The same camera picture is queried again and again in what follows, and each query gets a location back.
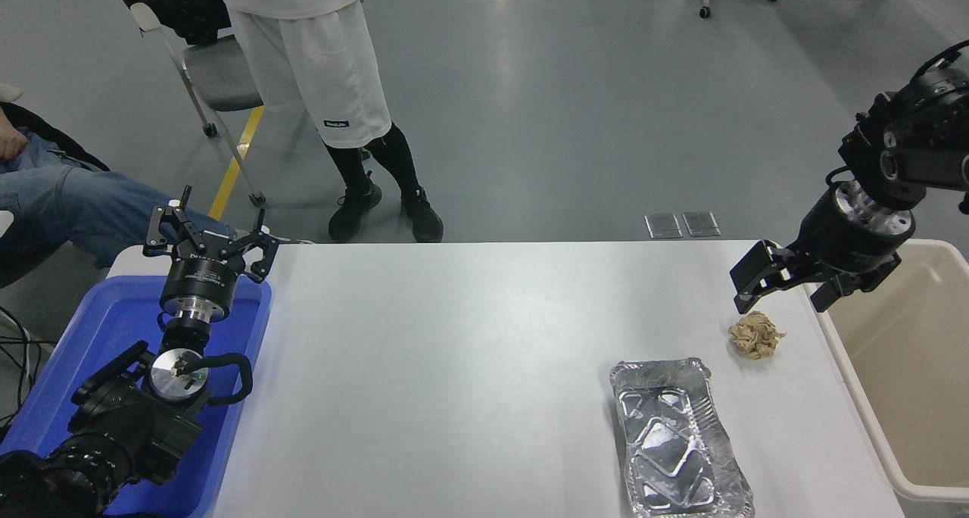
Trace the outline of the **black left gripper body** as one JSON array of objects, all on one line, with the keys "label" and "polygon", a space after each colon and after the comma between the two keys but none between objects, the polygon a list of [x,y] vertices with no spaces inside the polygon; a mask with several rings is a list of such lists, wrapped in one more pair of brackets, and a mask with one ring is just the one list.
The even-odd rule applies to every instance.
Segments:
[{"label": "black left gripper body", "polygon": [[212,259],[191,254],[172,262],[160,294],[166,312],[229,312],[240,273],[241,258]]}]

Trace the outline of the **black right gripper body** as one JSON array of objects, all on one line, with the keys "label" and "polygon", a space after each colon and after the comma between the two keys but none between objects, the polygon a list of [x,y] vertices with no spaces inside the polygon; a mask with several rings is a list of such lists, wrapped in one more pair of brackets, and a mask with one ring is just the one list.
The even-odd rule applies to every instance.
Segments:
[{"label": "black right gripper body", "polygon": [[824,270],[868,273],[875,290],[900,264],[905,211],[878,204],[861,187],[830,187],[804,217],[789,248],[803,252],[799,282]]}]

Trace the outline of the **person's hand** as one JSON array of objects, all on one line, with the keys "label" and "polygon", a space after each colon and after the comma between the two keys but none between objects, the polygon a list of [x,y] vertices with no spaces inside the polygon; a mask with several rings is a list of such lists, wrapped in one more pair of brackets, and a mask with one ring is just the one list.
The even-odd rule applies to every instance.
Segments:
[{"label": "person's hand", "polygon": [[1,121],[1,161],[11,161],[21,155],[29,144],[28,138],[17,128],[10,124],[10,121]]}]

